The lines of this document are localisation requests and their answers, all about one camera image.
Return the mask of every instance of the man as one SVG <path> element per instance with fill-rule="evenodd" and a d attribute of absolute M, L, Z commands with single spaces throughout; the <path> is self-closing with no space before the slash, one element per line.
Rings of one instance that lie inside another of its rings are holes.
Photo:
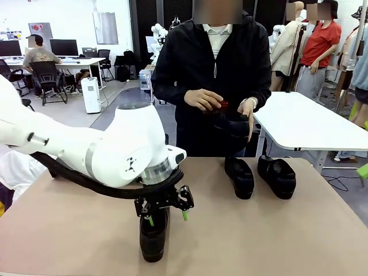
<path fill-rule="evenodd" d="M 176 105 L 177 146 L 188 156 L 224 155 L 228 145 L 216 136 L 207 115 L 221 108 L 221 101 L 248 116 L 250 139 L 253 112 L 271 94 L 267 31 L 242 12 L 238 0 L 202 0 L 195 18 L 168 34 L 158 58 L 154 93 Z M 241 24 L 229 24 L 235 21 Z"/>
<path fill-rule="evenodd" d="M 32 34 L 29 36 L 34 37 L 34 48 L 30 50 L 26 55 L 23 62 L 23 68 L 26 69 L 31 74 L 33 73 L 29 63 L 31 62 L 55 62 L 56 64 L 61 64 L 62 61 L 55 56 L 52 52 L 49 50 L 43 48 L 43 38 L 39 35 Z"/>

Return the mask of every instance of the black cable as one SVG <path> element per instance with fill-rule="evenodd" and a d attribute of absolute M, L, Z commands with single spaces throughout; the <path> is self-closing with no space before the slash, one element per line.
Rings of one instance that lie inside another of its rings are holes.
<path fill-rule="evenodd" d="M 272 142 L 271 142 L 271 147 L 270 147 L 270 150 L 269 150 L 269 154 L 268 154 L 268 156 L 270 156 L 270 153 L 271 153 L 271 149 L 272 149 L 272 145 L 274 144 L 274 140 L 272 140 Z"/>
<path fill-rule="evenodd" d="M 322 175 L 322 176 L 327 177 L 327 178 L 332 178 L 332 179 L 328 180 L 327 183 L 330 184 L 332 187 L 340 190 L 340 191 L 349 191 L 349 188 L 343 182 L 341 182 L 339 178 L 348 178 L 348 179 L 359 179 L 360 178 L 360 177 L 331 177 L 329 175 Z M 339 187 L 337 187 L 337 186 L 330 183 L 331 181 L 335 181 L 335 180 L 337 180 L 345 189 L 341 189 L 341 188 L 339 188 Z"/>
<path fill-rule="evenodd" d="M 57 160 L 54 160 L 52 157 L 42 152 L 35 152 L 30 154 L 30 156 L 48 168 L 51 175 L 63 177 L 66 180 L 74 182 L 79 186 L 90 189 L 98 194 L 114 198 L 123 198 L 126 200 L 135 200 L 141 196 L 148 196 L 157 193 L 159 190 L 166 189 L 177 184 L 184 176 L 181 170 L 175 170 L 168 179 L 159 184 L 149 185 L 141 189 L 118 189 L 105 186 L 91 178 L 88 178 L 78 171 L 70 170 L 60 164 Z"/>
<path fill-rule="evenodd" d="M 106 97 L 106 94 L 105 94 L 105 92 L 104 92 L 104 88 L 102 88 L 102 87 L 101 87 L 101 90 L 102 90 L 102 93 L 103 93 L 103 95 L 105 96 L 105 98 L 106 98 L 106 100 L 107 100 L 107 102 L 108 102 L 108 105 L 106 105 L 106 107 L 102 107 L 103 109 L 106 109 L 106 108 L 108 108 L 108 106 L 109 106 L 109 99 Z"/>

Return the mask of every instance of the mannequin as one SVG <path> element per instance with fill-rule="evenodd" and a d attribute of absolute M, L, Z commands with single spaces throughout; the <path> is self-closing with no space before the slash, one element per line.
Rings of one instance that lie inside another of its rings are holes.
<path fill-rule="evenodd" d="M 300 15 L 304 9 L 304 3 L 295 2 L 295 8 L 296 19 L 286 25 L 285 30 L 278 37 L 270 56 L 272 65 L 271 91 L 281 91 L 284 79 L 294 74 L 294 72 L 290 72 L 290 69 L 295 51 L 294 46 L 298 41 L 298 25 L 303 21 Z"/>
<path fill-rule="evenodd" d="M 338 48 L 342 33 L 341 26 L 335 22 L 338 18 L 338 2 L 324 0 L 323 3 L 330 4 L 331 13 L 323 14 L 324 18 L 315 15 L 318 20 L 323 20 L 323 23 L 317 24 L 306 43 L 296 86 L 297 92 L 313 100 L 317 100 L 322 89 L 327 66 L 330 64 L 332 53 Z"/>
<path fill-rule="evenodd" d="M 360 6 L 358 11 L 351 15 L 352 18 L 355 18 L 355 19 L 360 21 L 361 17 L 362 17 L 362 9 L 363 9 L 363 7 Z M 348 63 L 349 63 L 349 60 L 350 60 L 350 57 L 351 57 L 350 52 L 352 51 L 352 47 L 354 47 L 354 41 L 355 41 L 356 36 L 358 34 L 358 28 L 359 28 L 359 26 L 357 26 L 356 28 L 354 28 L 352 30 L 350 35 L 348 35 L 348 37 L 346 38 L 346 41 L 345 41 L 344 45 L 341 48 L 341 51 L 338 53 L 339 60 L 338 60 L 337 68 L 338 68 L 338 70 L 341 71 L 341 74 L 340 74 L 339 82 L 338 82 L 338 85 L 337 85 L 336 91 L 335 91 L 336 104 L 339 102 L 339 99 L 340 99 L 342 86 L 343 86 L 343 83 L 344 83 L 345 77 L 346 77 L 346 67 L 348 66 Z M 368 12 L 366 13 L 365 29 L 366 30 L 368 29 Z M 345 96 L 343 106 L 347 105 L 347 101 L 348 101 L 347 95 L 348 94 L 346 94 L 346 96 Z"/>
<path fill-rule="evenodd" d="M 275 25 L 274 31 L 271 36 L 269 36 L 270 41 L 270 53 L 275 47 L 276 41 L 278 40 L 279 36 L 282 34 L 282 32 L 285 31 L 285 25 Z"/>

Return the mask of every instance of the red object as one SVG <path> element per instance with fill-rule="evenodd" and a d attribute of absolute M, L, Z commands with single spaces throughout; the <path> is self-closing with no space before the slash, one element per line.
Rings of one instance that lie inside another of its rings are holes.
<path fill-rule="evenodd" d="M 319 24 L 306 43 L 301 64 L 306 66 L 312 65 L 331 46 L 338 44 L 340 38 L 341 26 L 335 21 L 332 21 L 325 29 L 322 29 L 322 24 Z M 321 60 L 319 67 L 329 66 L 330 60 L 331 56 Z"/>
<path fill-rule="evenodd" d="M 222 101 L 222 102 L 219 102 L 220 105 L 221 105 L 221 108 L 227 108 L 229 106 L 229 103 L 227 101 Z"/>

